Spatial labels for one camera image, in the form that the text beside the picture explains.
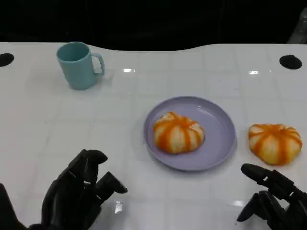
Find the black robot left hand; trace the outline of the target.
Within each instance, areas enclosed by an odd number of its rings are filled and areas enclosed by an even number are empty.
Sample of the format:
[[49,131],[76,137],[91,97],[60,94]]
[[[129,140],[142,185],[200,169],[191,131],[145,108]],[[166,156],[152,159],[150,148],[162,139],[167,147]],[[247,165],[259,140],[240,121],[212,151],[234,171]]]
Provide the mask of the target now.
[[50,185],[42,204],[41,224],[47,230],[87,230],[101,205],[127,188],[111,173],[98,178],[98,166],[108,157],[83,149]]

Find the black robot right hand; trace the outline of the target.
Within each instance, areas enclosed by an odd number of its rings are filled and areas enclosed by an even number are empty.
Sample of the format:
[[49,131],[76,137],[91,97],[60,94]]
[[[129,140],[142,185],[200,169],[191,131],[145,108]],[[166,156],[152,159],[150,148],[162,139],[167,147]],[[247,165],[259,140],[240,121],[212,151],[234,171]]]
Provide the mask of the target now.
[[307,194],[277,170],[244,163],[242,173],[257,184],[267,187],[254,193],[244,206],[238,222],[253,215],[267,221],[272,230],[305,230],[307,228]]

